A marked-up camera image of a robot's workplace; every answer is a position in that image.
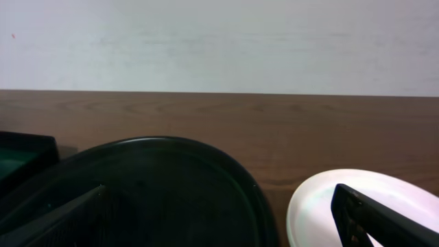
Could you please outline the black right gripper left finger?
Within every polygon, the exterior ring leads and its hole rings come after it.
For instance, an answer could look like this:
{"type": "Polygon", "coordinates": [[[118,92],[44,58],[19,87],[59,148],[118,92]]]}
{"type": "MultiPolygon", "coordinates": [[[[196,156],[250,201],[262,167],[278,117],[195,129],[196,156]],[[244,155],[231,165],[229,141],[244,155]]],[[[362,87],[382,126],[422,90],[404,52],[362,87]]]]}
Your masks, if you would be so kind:
{"type": "Polygon", "coordinates": [[[108,225],[113,198],[101,185],[1,236],[3,247],[74,246],[108,225]]]}

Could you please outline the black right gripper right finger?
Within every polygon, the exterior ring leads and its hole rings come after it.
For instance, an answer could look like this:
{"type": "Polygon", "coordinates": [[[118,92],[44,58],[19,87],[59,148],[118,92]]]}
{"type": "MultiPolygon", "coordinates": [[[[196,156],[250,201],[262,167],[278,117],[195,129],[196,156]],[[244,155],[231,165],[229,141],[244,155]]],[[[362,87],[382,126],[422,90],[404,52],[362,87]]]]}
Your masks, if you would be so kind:
{"type": "Polygon", "coordinates": [[[343,247],[438,247],[438,233],[345,184],[337,184],[331,212],[343,247]]]}

